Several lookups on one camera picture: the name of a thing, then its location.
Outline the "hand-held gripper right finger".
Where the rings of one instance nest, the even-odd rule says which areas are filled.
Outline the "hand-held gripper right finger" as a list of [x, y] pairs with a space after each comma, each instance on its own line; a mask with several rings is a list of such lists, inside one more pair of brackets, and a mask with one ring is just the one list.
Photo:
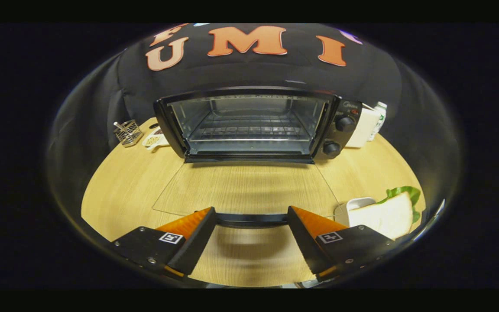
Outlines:
[[298, 207], [288, 207], [287, 222], [319, 282], [353, 278], [375, 268], [399, 246], [366, 225], [347, 227]]

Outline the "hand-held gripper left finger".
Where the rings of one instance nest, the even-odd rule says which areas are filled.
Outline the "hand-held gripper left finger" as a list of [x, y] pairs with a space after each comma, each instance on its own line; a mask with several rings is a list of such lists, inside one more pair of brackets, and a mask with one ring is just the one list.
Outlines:
[[184, 278], [194, 271], [215, 225], [213, 207], [155, 229], [137, 227], [111, 242], [111, 250], [160, 275]]

